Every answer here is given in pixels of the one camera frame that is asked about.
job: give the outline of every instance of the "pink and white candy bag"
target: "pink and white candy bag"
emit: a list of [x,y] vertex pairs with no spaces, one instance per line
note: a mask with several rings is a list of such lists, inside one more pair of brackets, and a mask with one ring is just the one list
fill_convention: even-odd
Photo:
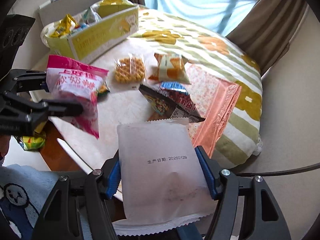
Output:
[[63,119],[99,138],[97,95],[108,70],[89,66],[74,59],[50,55],[47,86],[55,99],[76,99],[83,106],[77,117]]

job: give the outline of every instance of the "black cable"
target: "black cable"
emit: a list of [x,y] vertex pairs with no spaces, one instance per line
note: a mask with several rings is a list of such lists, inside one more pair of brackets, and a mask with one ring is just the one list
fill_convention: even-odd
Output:
[[235,174],[239,177],[255,177],[255,176],[272,177],[272,176],[297,174],[297,173],[302,173],[306,171],[313,171],[316,169],[320,169],[320,163],[316,163],[310,166],[301,167],[297,169],[286,170],[286,171],[272,171],[272,172],[259,172],[259,173],[248,172],[248,173],[235,173]]

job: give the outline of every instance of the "green box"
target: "green box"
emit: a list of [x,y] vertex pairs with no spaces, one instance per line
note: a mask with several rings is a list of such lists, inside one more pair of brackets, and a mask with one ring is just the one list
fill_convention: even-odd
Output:
[[138,12],[138,5],[102,5],[100,22],[72,35],[45,39],[53,53],[89,64],[138,31]]

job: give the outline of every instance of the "light blue curtain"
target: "light blue curtain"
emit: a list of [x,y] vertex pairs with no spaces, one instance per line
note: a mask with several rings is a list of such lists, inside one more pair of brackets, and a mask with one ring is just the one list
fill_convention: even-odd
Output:
[[223,36],[249,13],[255,0],[145,0],[147,7],[198,23]]

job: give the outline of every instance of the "pink bag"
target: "pink bag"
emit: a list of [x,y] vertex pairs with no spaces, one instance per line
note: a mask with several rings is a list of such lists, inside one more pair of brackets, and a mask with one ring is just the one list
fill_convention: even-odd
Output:
[[89,66],[67,57],[50,55],[46,83],[55,99],[76,99],[83,106],[77,117],[63,119],[99,138],[97,95],[108,70]]

